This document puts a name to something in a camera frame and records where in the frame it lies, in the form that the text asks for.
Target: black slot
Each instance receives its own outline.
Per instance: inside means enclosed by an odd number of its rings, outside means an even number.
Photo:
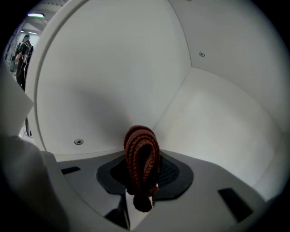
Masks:
[[[253,213],[250,207],[238,196],[238,194],[232,188],[218,190],[218,193],[227,204],[237,222],[241,222]]]
[[[79,167],[75,166],[75,167],[70,167],[70,168],[67,168],[67,169],[62,169],[62,173],[65,175],[65,174],[69,174],[69,173],[72,173],[72,172],[76,172],[76,171],[79,171],[81,170]]]

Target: screw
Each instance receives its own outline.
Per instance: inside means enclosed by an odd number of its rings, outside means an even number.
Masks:
[[[199,55],[200,55],[201,57],[204,57],[204,56],[205,56],[205,54],[204,54],[203,52],[199,52]]]
[[[76,144],[76,145],[81,145],[81,144],[83,144],[83,140],[82,140],[82,139],[76,139],[76,140],[74,141],[74,144]]]

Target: ceiling light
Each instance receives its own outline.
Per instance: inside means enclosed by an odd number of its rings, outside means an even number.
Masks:
[[[42,13],[28,13],[29,17],[38,17],[38,18],[44,18],[44,14]]]

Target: person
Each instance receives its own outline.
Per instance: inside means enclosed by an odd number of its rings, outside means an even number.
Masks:
[[[24,36],[22,42],[23,44],[20,46],[17,51],[17,55],[15,61],[18,61],[17,71],[16,71],[16,81],[25,91],[26,84],[26,73],[28,70],[28,65],[30,61],[31,54],[33,52],[33,46],[31,45],[30,35],[27,34]]]

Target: brown knitted cord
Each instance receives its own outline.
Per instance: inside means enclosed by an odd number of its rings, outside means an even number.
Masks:
[[[133,126],[125,135],[124,149],[131,185],[127,192],[134,195],[133,204],[142,212],[152,209],[149,196],[158,190],[160,150],[154,132],[146,126]]]

